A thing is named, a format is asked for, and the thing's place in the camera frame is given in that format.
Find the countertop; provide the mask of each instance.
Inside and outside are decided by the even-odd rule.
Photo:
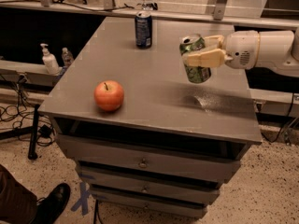
[[[202,84],[188,81],[180,39],[199,33],[228,35],[232,25],[153,20],[150,49],[135,46],[132,18],[107,17],[39,108],[41,114],[166,133],[260,144],[262,136],[244,70],[212,69]],[[93,90],[122,84],[124,103],[106,113]]]

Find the soda can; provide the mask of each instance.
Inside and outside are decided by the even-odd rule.
[[[136,45],[141,49],[151,47],[152,17],[148,11],[139,11],[135,16]]]
[[[179,45],[180,54],[193,52],[205,47],[205,39],[199,34],[188,35],[181,39]],[[211,70],[208,67],[190,66],[184,62],[187,78],[191,83],[202,83],[211,77]]]
[[[205,47],[205,40],[199,34],[187,35],[181,39],[179,45],[180,54],[196,51]]]

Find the black shoe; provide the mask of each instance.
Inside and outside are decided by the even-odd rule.
[[[66,183],[58,185],[47,198],[40,201],[36,217],[31,224],[53,224],[64,211],[71,189]]]

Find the apple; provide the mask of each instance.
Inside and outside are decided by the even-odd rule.
[[[121,107],[124,92],[122,85],[114,80],[99,83],[93,92],[94,101],[105,111],[114,111]]]

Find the pump bottle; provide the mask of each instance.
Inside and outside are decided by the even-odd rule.
[[[64,66],[66,68],[68,68],[72,64],[72,62],[74,61],[74,57],[73,57],[72,52],[67,48],[63,48],[62,58],[63,58],[63,61],[64,61]]]
[[[49,52],[49,50],[46,48],[48,44],[40,44],[40,46],[43,48],[42,51],[43,51],[43,62],[44,64],[46,65],[46,68],[49,72],[49,74],[51,75],[56,75],[59,73],[59,65],[56,61],[56,58],[53,54],[51,54]]]

